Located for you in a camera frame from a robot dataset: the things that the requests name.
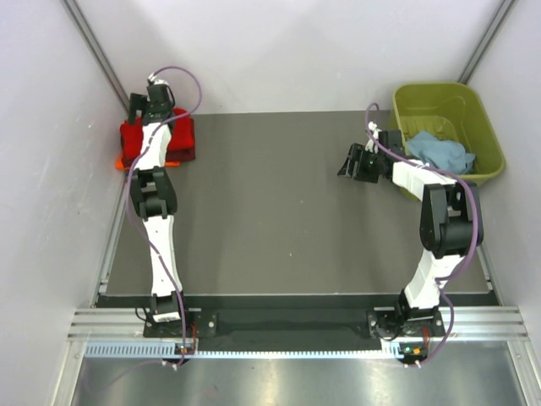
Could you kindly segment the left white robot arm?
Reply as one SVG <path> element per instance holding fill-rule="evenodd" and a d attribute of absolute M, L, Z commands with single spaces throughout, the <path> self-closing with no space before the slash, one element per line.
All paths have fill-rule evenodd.
<path fill-rule="evenodd" d="M 147 320 L 162 324 L 171 334 L 185 334 L 192 316 L 184 309 L 183 285 L 174 253 L 176 192 L 166 170 L 167 147 L 172 139 L 174 97 L 164 80 L 149 79 L 145 95 L 130 96 L 128 121 L 141 114 L 142 146 L 128 172 L 129 195 L 143 225 L 150 248 L 152 283 Z"/>

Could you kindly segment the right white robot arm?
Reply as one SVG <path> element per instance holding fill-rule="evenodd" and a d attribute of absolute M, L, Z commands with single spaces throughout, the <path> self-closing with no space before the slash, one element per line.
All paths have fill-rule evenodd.
<path fill-rule="evenodd" d="M 432 332 L 440 322 L 445 285 L 459 266 L 467 265 L 483 240 L 478 188 L 407 156 L 398 130 L 381 130 L 369 123 L 367 135 L 367 144 L 351 144 L 338 176 L 373 184 L 386 178 L 418 199 L 423 246 L 413 278 L 393 310 L 371 312 L 370 329 L 386 341 Z"/>

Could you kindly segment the red t shirt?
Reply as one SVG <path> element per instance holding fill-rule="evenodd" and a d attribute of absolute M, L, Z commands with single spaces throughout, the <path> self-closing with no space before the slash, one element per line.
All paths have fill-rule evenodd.
<path fill-rule="evenodd" d="M 125 157 L 131 162 L 141 151 L 143 143 L 143 125 L 140 118 L 136 118 L 135 125 L 125 120 L 119 128 L 120 143 Z M 181 150 L 195 148 L 194 120 L 190 115 L 180 118 L 172 125 L 172 138 L 168 150 Z"/>

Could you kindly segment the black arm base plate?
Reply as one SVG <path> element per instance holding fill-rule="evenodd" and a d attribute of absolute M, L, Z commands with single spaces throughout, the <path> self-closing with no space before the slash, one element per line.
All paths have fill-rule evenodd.
<path fill-rule="evenodd" d="M 189 338 L 225 337 L 234 332 L 347 332 L 360 338 L 442 337 L 442 317 L 399 322 L 392 310 L 244 309 L 191 310 Z"/>

